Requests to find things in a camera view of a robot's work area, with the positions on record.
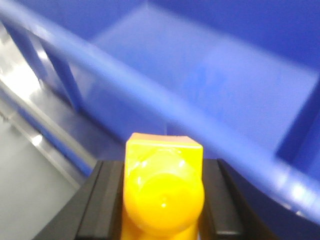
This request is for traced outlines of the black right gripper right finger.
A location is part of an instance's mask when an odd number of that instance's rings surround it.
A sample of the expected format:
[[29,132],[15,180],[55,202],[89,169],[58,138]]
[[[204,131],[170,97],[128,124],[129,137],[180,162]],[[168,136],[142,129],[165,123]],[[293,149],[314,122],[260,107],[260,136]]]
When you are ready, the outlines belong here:
[[276,240],[278,237],[246,202],[218,159],[203,160],[204,208],[201,240]]

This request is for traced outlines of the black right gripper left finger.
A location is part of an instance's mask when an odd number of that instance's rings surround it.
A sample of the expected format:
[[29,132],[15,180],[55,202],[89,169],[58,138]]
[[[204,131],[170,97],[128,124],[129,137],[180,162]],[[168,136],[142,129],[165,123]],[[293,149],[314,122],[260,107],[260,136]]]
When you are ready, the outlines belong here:
[[98,161],[85,183],[35,239],[120,239],[123,173],[123,161]]

